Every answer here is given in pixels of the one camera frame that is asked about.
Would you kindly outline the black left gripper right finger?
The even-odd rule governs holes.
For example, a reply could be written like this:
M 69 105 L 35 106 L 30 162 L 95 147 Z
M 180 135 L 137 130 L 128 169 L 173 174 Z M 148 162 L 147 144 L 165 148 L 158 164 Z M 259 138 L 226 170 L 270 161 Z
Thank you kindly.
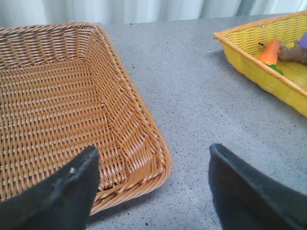
M 224 230 L 305 230 L 307 196 L 212 144 L 209 185 Z

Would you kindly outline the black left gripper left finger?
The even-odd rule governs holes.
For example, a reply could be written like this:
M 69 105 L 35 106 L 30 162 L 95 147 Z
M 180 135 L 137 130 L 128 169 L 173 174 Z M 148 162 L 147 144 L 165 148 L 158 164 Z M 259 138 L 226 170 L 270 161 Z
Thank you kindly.
M 1 202 L 2 230 L 83 230 L 99 185 L 99 155 L 86 147 L 26 191 Z

